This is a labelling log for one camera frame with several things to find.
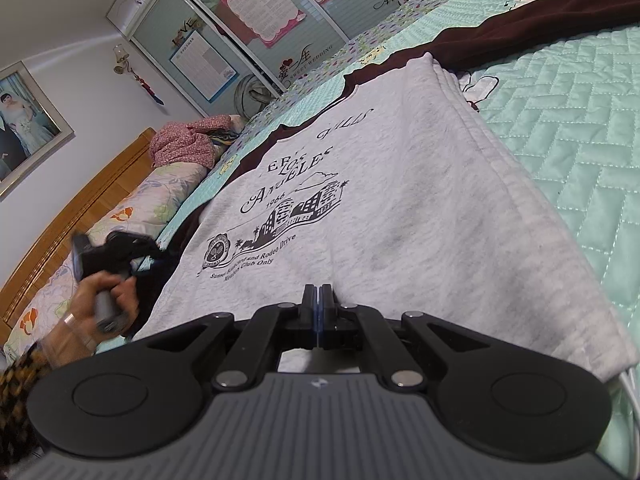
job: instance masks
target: round badge logo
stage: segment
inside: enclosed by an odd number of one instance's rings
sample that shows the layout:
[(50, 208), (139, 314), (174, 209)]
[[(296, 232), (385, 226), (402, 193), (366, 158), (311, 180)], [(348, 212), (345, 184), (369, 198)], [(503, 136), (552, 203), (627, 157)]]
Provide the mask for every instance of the round badge logo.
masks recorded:
[(218, 235), (213, 238), (213, 240), (209, 242), (209, 249), (207, 249), (207, 254), (204, 256), (202, 268), (217, 267), (229, 254), (230, 246), (231, 243), (226, 235)]

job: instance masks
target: white wall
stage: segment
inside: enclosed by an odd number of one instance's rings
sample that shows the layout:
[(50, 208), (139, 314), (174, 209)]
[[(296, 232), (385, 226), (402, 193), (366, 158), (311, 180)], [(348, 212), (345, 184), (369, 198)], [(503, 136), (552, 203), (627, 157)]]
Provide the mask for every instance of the white wall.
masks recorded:
[(200, 117), (132, 44), (126, 44), (131, 66), (164, 108), (131, 75), (116, 74), (117, 43), (124, 38), (104, 18), (78, 41), (23, 60), (75, 137), (0, 202), (0, 286), (69, 200), (143, 130)]

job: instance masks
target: bracelet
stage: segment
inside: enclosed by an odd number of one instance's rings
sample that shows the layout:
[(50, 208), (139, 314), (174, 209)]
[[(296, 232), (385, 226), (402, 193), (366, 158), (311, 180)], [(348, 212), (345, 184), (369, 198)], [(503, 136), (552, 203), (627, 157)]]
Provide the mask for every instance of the bracelet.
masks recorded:
[(78, 320), (76, 316), (74, 316), (71, 312), (67, 312), (66, 316), (63, 317), (62, 322), (69, 327), (69, 330), (73, 332), (73, 334), (82, 342), (84, 346), (88, 349), (92, 354), (95, 353), (95, 349), (98, 348), (98, 344), (94, 341), (90, 335), (84, 332), (78, 326)]

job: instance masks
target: wedding photo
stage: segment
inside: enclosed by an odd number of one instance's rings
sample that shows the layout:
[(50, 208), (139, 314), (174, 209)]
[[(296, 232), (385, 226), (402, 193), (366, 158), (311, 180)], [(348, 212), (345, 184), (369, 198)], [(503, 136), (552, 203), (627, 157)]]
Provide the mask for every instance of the wedding photo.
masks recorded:
[(0, 190), (70, 133), (23, 63), (0, 71)]

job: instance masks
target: floral pillow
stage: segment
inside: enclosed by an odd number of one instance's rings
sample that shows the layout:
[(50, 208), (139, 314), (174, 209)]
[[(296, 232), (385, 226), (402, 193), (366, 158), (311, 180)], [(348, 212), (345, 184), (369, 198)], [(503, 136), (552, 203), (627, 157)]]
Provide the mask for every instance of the floral pillow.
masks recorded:
[[(118, 230), (157, 238), (206, 174), (206, 168), (194, 162), (174, 162), (153, 170), (115, 209), (89, 229), (89, 238), (94, 244), (101, 244), (107, 234)], [(36, 293), (11, 331), (4, 345), (9, 364), (53, 328), (65, 313), (76, 286), (69, 255)]]

